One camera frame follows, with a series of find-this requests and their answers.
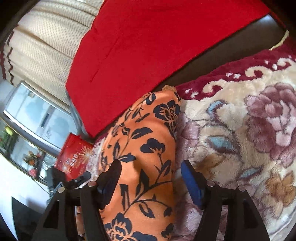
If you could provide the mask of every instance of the metal screw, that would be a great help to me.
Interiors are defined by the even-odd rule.
[[[64,187],[60,187],[60,188],[57,190],[58,193],[62,193],[62,192],[64,192],[64,191],[65,191],[65,188],[64,188]]]
[[[213,181],[207,181],[207,185],[209,187],[213,187],[213,186],[215,186],[215,183]]]
[[[96,182],[95,181],[90,181],[87,185],[89,187],[94,187],[96,185]]]
[[[244,191],[246,190],[246,188],[245,188],[244,186],[239,186],[239,190],[240,190],[241,192],[244,192]]]

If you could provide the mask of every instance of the red packaging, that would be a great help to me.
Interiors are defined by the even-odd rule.
[[[56,168],[66,174],[70,181],[85,172],[93,145],[70,133],[56,162]]]

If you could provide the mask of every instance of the fabric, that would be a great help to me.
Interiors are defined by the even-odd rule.
[[[260,0],[107,0],[83,37],[67,91],[96,136],[143,93],[269,9]]]
[[[118,119],[101,145],[94,147],[100,154],[92,157],[97,160],[93,180],[107,171],[114,159],[122,164],[111,202],[101,212],[111,240],[161,241],[170,237],[174,134],[180,100],[171,90],[145,94]],[[86,170],[93,169],[90,161]]]
[[[193,205],[180,165],[221,187],[243,185],[272,241],[296,222],[296,44],[227,63],[177,87],[176,220],[172,240],[193,240],[202,211]],[[223,207],[217,240],[223,240]]]
[[[69,110],[65,83],[80,41],[101,0],[41,0],[14,28],[3,48],[3,79],[25,81]]]

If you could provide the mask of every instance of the orange floral pillow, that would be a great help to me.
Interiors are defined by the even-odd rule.
[[[173,229],[172,172],[180,97],[172,90],[148,93],[110,129],[99,172],[114,159],[122,173],[109,205],[101,212],[111,240],[167,240]]]

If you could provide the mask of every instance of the blanket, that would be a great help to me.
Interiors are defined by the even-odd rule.
[[[177,87],[175,223],[171,240],[191,241],[202,216],[182,180],[188,159],[225,188],[243,185],[272,241],[284,240],[296,222],[296,44],[287,39],[272,51],[227,63]],[[95,180],[105,137],[87,165]],[[223,207],[217,240],[224,238]]]
[[[144,93],[266,15],[260,0],[107,0],[74,57],[66,88],[96,136]]]

